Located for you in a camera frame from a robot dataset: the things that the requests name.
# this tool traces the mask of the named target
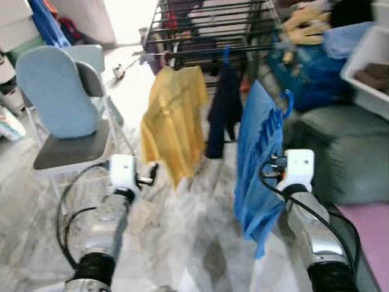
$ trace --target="gray sofa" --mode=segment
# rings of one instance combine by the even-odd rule
[[[317,108],[287,120],[284,148],[315,153],[314,195],[334,205],[389,202],[389,123],[355,105]],[[345,224],[331,219],[354,252]],[[360,292],[380,291],[363,256],[357,274]]]

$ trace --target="clothes drying rack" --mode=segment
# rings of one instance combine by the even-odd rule
[[[163,45],[170,53],[169,65],[175,70],[200,65],[218,70],[224,48],[230,46],[230,62],[240,71],[249,70],[256,78],[258,52],[270,50],[271,41],[258,44],[254,39],[280,30],[273,0],[159,0],[142,46]],[[158,33],[158,38],[151,35]],[[145,54],[147,62],[160,62],[163,52]],[[247,67],[254,63],[255,68]],[[208,82],[208,88],[217,86]]]

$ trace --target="blue jacket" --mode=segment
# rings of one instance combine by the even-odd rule
[[[46,44],[55,47],[69,47],[71,44],[64,36],[59,24],[44,5],[43,0],[29,0],[34,14],[32,19]]]
[[[238,183],[234,211],[244,237],[257,243],[256,258],[264,255],[266,237],[284,209],[284,201],[264,187],[258,172],[272,154],[282,155],[283,113],[255,80],[244,107],[238,138]]]

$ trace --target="white container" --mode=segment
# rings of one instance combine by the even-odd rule
[[[373,3],[374,19],[379,26],[389,29],[389,0]]]
[[[7,56],[0,55],[0,84],[8,82],[15,76],[15,70]]]
[[[0,26],[0,51],[9,52],[39,35],[31,17]]]
[[[0,0],[0,26],[31,15],[32,10],[27,0]]]
[[[388,64],[389,28],[374,26],[365,33],[340,75],[357,90],[354,102],[359,106],[389,120],[389,96],[354,78],[357,70],[369,63]]]
[[[16,86],[6,95],[0,93],[0,102],[6,106],[13,114],[20,116],[24,108],[23,96],[20,89]]]

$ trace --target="pink mat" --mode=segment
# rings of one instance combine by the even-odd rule
[[[337,206],[356,226],[363,253],[382,292],[389,292],[389,204]]]

